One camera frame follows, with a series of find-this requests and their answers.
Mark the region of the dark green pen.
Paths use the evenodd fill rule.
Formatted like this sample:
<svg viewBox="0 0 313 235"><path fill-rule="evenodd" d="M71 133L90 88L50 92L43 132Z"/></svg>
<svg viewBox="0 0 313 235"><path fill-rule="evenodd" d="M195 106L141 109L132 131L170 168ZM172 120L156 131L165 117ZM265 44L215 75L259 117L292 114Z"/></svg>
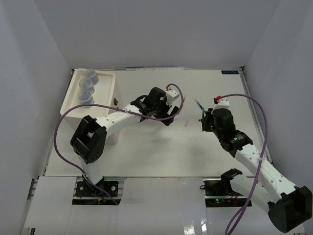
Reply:
<svg viewBox="0 0 313 235"><path fill-rule="evenodd" d="M206 110L204 108L202 108L202 117L201 120L203 120L205 118L206 115Z"/></svg>

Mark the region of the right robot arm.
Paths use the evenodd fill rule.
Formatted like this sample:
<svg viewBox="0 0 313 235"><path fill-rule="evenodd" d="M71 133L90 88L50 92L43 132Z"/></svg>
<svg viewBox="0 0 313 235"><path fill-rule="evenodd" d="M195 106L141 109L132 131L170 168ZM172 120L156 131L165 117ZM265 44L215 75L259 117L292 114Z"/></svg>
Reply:
<svg viewBox="0 0 313 235"><path fill-rule="evenodd" d="M262 159L253 141L236 129L228 109L208 109L201 123L204 131L215 134L222 149L258 179L251 201L268 214L279 231L287 233L312 218L312 192L306 186L298 187Z"/></svg>

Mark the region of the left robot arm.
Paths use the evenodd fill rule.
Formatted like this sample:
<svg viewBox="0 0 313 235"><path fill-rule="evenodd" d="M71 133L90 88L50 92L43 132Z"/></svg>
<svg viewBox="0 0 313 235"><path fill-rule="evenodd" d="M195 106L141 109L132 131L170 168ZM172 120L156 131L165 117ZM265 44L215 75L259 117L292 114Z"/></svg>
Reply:
<svg viewBox="0 0 313 235"><path fill-rule="evenodd" d="M97 161L104 151L106 140L123 128L148 118L156 118L166 126L170 125L179 111L179 107L172 104L179 97L177 91L154 87L148 95L138 97L120 111L100 118L88 115L81 120L70 144L81 158L86 188L92 195L99 195L103 191L104 177Z"/></svg>

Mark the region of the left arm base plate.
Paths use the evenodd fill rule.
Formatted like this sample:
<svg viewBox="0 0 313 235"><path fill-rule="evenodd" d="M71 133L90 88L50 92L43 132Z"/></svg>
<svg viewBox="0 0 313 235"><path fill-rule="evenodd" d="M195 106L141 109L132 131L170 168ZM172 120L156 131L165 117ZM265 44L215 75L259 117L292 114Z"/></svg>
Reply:
<svg viewBox="0 0 313 235"><path fill-rule="evenodd" d="M123 194L123 183L119 181L105 181L101 186L119 205ZM104 192L89 187L84 181L77 181L72 204L86 206L116 206Z"/></svg>

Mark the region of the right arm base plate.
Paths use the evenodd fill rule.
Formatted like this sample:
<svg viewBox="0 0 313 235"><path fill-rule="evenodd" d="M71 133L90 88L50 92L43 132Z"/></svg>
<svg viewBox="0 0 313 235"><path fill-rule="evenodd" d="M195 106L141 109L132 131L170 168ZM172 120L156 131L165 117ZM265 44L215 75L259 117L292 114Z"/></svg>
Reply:
<svg viewBox="0 0 313 235"><path fill-rule="evenodd" d="M200 186L207 208L240 208L246 203L243 195L224 189L220 180L205 180Z"/></svg>

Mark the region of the clear jar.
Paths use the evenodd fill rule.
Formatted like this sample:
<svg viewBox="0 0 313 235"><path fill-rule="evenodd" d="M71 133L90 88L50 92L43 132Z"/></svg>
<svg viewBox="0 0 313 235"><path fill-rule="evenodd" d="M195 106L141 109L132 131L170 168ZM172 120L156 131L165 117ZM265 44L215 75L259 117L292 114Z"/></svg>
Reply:
<svg viewBox="0 0 313 235"><path fill-rule="evenodd" d="M99 82L99 77L94 69L85 70L85 78L91 80L93 85L96 85Z"/></svg>
<svg viewBox="0 0 313 235"><path fill-rule="evenodd" d="M77 98L79 100L79 104L88 105L88 107L90 107L90 104L94 104L95 102L93 94L88 90L81 90L78 93Z"/></svg>
<svg viewBox="0 0 313 235"><path fill-rule="evenodd" d="M79 81L79 87L81 90L86 90L91 92L92 94L95 91L94 85L90 79L83 78Z"/></svg>

